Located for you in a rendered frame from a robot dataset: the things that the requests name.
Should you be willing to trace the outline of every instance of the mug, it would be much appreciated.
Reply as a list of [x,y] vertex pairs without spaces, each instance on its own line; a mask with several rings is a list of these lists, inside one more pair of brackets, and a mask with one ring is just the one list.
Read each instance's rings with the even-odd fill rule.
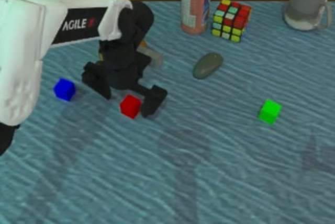
[[[331,6],[328,0],[289,0],[284,11],[284,20],[294,29],[326,29],[332,23]],[[321,24],[326,11],[327,22]]]

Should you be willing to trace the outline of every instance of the white can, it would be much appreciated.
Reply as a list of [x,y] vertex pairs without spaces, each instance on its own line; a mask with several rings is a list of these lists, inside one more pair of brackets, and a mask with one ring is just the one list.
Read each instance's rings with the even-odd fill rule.
[[200,34],[207,29],[210,0],[182,0],[181,28],[186,33]]

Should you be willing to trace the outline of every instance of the gray oval object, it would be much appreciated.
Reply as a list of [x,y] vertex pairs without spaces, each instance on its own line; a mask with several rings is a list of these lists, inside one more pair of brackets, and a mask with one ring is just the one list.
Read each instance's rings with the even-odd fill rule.
[[205,79],[213,74],[224,62],[224,58],[217,53],[204,55],[193,68],[193,77]]

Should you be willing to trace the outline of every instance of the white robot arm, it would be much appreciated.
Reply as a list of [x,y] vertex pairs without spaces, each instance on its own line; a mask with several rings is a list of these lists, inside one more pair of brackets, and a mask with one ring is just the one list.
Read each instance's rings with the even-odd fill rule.
[[129,0],[0,0],[0,123],[20,125],[34,109],[51,47],[121,37]]

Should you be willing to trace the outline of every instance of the rubik's cube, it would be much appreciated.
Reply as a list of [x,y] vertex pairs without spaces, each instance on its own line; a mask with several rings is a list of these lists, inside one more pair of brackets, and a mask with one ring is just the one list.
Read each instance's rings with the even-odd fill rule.
[[214,36],[240,42],[251,14],[251,7],[230,0],[221,0],[211,28]]

